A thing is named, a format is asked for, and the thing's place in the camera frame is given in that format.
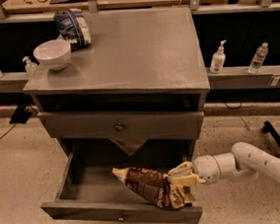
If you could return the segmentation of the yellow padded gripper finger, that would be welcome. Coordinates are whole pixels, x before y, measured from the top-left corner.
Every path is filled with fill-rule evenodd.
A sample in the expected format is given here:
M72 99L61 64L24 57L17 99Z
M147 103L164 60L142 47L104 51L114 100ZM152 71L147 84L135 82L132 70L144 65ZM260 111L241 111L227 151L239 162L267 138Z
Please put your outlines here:
M201 179L195 173L184 175L183 177L169 177L171 185L179 185L183 187L195 187L198 184L205 184L206 180Z
M170 177L184 177L191 175L193 173L191 163L188 161L184 161L183 163L177 165L170 171L168 171L168 175Z

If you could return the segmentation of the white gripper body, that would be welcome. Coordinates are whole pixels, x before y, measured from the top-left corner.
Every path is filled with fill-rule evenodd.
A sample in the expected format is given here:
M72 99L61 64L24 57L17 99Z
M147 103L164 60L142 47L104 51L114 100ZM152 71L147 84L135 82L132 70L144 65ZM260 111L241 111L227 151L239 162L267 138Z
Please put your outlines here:
M192 166L201 184L213 185L220 180L219 166L213 156L196 157Z

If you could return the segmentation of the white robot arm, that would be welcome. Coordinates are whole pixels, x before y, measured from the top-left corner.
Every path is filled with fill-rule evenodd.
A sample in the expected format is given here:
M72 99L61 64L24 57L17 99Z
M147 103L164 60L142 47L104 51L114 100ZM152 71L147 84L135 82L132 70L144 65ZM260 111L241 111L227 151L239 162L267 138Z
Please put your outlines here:
M280 185L280 159L249 143L237 142L229 153L183 162L168 172L168 178L172 186L195 187L225 179L234 183L255 181L259 173Z

